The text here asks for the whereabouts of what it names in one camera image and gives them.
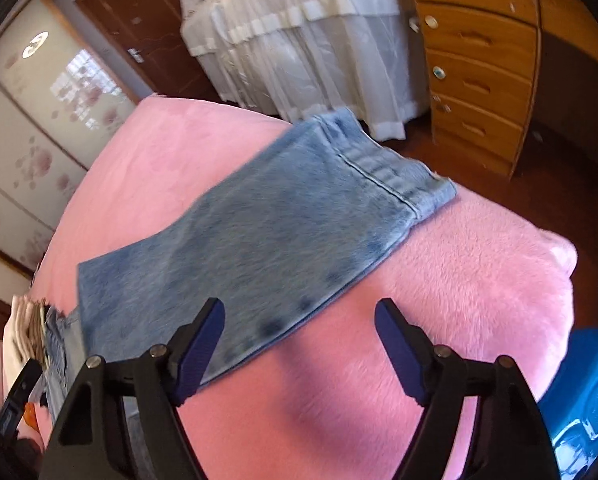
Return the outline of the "blue denim jacket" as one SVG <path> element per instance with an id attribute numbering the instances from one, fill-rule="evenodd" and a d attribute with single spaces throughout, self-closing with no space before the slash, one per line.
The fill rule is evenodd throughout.
<path id="1" fill-rule="evenodd" d="M 88 356 L 136 358 L 213 297 L 226 320 L 198 373 L 210 384 L 308 322 L 455 196 L 348 110 L 291 127 L 164 230 L 78 265 L 76 308 L 46 321 L 49 411 Z"/>

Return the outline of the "white folded fluffy garment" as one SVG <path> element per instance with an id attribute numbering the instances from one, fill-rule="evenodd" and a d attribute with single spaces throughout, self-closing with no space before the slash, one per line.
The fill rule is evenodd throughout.
<path id="1" fill-rule="evenodd" d="M 3 368 L 9 391 L 29 360 L 45 365 L 44 304 L 28 295 L 13 296 L 4 328 Z"/>

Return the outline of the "pink plush bed blanket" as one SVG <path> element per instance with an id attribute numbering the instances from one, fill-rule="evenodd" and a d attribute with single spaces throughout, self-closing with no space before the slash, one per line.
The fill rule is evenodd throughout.
<path id="1" fill-rule="evenodd" d="M 150 96 L 95 160 L 64 211 L 32 294 L 78 304 L 78 265 L 157 233 L 287 129 L 204 101 Z M 421 414 L 374 327 L 391 298 L 469 359 L 501 354 L 542 396 L 573 325 L 576 248 L 460 188 L 389 258 L 305 325 L 180 410 L 212 479 L 387 479 Z"/>

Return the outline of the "floral sliding wardrobe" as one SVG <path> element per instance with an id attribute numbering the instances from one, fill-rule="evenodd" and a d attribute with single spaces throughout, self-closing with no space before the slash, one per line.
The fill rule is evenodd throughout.
<path id="1" fill-rule="evenodd" d="M 0 35 L 0 256 L 31 273 L 72 195 L 137 96 L 52 0 Z"/>

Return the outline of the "wooden drawer chest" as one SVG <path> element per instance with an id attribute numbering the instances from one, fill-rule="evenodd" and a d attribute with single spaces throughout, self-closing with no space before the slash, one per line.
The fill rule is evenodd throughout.
<path id="1" fill-rule="evenodd" d="M 534 103 L 538 0 L 415 0 L 435 144 L 510 178 Z"/>

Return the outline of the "brown wooden door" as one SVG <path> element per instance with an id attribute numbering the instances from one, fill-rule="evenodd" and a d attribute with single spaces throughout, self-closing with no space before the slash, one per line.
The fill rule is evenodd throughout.
<path id="1" fill-rule="evenodd" d="M 80 10 L 154 92 L 218 102 L 180 34 L 180 0 L 76 0 Z"/>

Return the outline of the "white lace covered furniture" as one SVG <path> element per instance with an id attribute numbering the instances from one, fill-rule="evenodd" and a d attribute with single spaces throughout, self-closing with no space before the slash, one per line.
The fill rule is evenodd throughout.
<path id="1" fill-rule="evenodd" d="M 180 0 L 180 33 L 220 98 L 300 122 L 347 107 L 377 141 L 429 108 L 414 0 Z"/>

